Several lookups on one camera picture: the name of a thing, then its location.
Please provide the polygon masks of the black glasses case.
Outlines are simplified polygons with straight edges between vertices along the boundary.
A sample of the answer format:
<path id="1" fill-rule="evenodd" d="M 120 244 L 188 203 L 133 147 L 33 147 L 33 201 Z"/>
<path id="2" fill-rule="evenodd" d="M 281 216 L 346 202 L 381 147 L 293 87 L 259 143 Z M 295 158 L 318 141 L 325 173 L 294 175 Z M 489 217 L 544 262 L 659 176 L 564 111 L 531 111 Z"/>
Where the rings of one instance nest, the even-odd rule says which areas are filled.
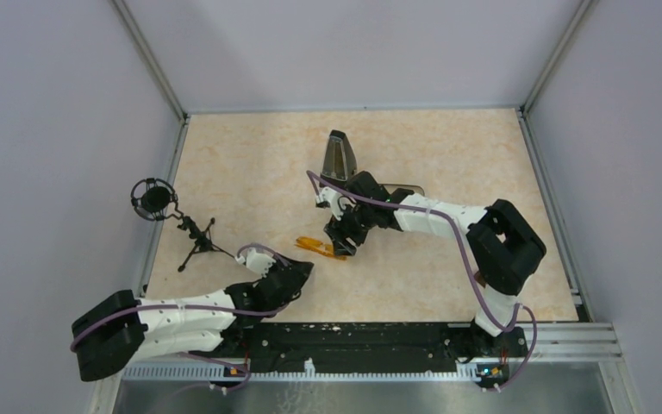
<path id="1" fill-rule="evenodd" d="M 411 191 L 413 193 L 425 196 L 425 190 L 419 185 L 383 183 L 382 186 L 389 194 L 392 194 L 395 191 Z"/>

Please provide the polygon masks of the orange sunglasses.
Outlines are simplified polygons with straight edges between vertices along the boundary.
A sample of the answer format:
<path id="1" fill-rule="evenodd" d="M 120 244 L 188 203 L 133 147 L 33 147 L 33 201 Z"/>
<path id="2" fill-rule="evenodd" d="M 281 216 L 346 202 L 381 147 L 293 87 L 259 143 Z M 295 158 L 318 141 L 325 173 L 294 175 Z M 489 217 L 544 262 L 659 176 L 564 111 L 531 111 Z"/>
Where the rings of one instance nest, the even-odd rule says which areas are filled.
<path id="1" fill-rule="evenodd" d="M 295 240 L 295 246 L 316 254 L 335 260 L 347 260 L 346 256 L 334 253 L 334 247 L 331 244 L 314 239 L 312 237 L 300 236 Z"/>

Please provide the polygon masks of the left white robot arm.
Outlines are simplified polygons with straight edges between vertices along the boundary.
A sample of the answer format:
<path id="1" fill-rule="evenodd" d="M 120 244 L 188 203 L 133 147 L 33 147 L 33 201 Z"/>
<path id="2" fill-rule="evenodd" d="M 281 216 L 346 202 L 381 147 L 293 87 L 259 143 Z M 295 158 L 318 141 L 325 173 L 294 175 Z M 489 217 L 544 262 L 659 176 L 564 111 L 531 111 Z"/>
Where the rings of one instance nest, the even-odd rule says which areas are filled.
<path id="1" fill-rule="evenodd" d="M 152 300 L 130 290 L 115 292 L 72 323 L 70 350 L 79 377 L 103 380 L 131 363 L 168 354 L 236 354 L 241 332 L 298 299 L 314 267 L 283 258 L 255 281 L 190 298 Z"/>

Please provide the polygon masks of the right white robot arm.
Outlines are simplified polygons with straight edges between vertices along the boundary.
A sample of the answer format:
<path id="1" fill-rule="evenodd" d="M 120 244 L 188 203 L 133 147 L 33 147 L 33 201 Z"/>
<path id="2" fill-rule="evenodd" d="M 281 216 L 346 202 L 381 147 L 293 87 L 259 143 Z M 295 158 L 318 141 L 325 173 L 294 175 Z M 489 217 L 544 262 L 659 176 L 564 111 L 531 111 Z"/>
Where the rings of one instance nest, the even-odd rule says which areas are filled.
<path id="1" fill-rule="evenodd" d="M 508 200 L 489 206 L 450 204 L 420 193 L 387 191 L 369 172 L 346 186 L 307 173 L 315 204 L 331 217 L 324 231 L 333 254 L 354 256 L 372 229 L 424 233 L 456 243 L 479 304 L 471 332 L 473 348 L 494 355 L 505 345 L 523 309 L 519 295 L 547 253 L 546 245 Z"/>

